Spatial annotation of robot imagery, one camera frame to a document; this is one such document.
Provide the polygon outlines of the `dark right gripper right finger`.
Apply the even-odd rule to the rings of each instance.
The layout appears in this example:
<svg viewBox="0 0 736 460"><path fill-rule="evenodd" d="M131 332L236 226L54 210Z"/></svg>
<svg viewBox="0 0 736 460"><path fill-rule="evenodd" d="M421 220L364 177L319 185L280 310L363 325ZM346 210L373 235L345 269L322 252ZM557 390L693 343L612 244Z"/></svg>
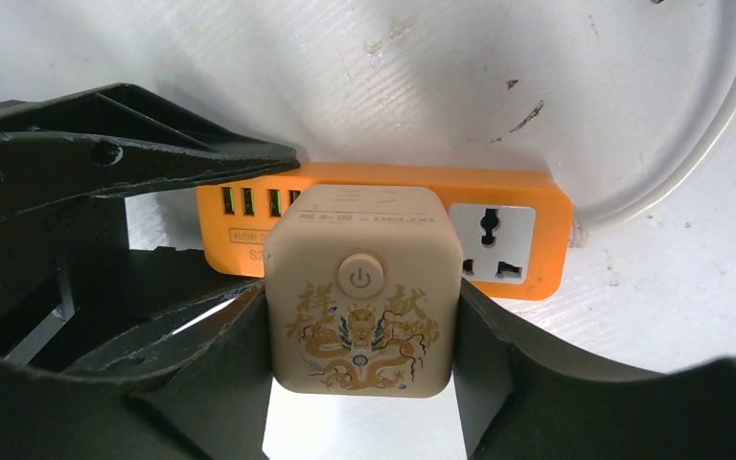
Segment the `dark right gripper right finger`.
<svg viewBox="0 0 736 460"><path fill-rule="evenodd" d="M466 282L453 376L471 459L736 459L736 357L673 374L633 367Z"/></svg>

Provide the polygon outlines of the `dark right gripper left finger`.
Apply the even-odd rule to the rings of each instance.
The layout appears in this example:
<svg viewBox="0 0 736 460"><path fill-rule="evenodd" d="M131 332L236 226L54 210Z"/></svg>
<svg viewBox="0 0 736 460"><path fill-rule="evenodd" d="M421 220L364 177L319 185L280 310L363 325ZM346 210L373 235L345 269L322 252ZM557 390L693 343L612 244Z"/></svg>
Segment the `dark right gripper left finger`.
<svg viewBox="0 0 736 460"><path fill-rule="evenodd" d="M62 372L0 358L0 459L261 459L272 385L263 285L180 308Z"/></svg>

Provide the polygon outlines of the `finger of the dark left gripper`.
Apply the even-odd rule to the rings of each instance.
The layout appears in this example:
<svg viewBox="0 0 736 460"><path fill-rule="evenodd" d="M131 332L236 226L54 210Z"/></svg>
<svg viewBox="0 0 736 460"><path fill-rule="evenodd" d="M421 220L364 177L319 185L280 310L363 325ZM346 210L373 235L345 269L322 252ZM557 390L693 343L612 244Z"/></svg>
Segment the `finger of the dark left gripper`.
<svg viewBox="0 0 736 460"><path fill-rule="evenodd" d="M55 269L0 321L0 337L63 308L71 317L2 375L258 375L261 282L224 275L202 252L129 250Z"/></svg>
<svg viewBox="0 0 736 460"><path fill-rule="evenodd" d="M0 103L0 222L84 196L126 197L297 169L249 137L129 83Z"/></svg>

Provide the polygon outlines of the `orange power strip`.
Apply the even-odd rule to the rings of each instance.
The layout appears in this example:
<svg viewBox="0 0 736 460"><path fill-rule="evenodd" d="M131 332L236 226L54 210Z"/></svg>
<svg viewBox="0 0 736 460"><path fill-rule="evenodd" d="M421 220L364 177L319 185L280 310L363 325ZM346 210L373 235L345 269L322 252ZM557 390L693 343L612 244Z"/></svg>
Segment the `orange power strip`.
<svg viewBox="0 0 736 460"><path fill-rule="evenodd" d="M561 283L574 206L548 173L519 170L307 162L289 172L200 186L198 221L210 267L262 277L265 237L316 184L429 188L458 233L465 277L490 297L542 300Z"/></svg>

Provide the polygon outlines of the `beige dragon cube adapter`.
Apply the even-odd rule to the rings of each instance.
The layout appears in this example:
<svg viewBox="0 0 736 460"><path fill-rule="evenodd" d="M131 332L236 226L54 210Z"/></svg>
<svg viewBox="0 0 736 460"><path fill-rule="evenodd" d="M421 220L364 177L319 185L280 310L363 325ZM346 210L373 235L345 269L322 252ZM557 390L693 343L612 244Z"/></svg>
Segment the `beige dragon cube adapter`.
<svg viewBox="0 0 736 460"><path fill-rule="evenodd" d="M430 189L311 186L263 256L271 365L284 388L429 398L447 386L463 252Z"/></svg>

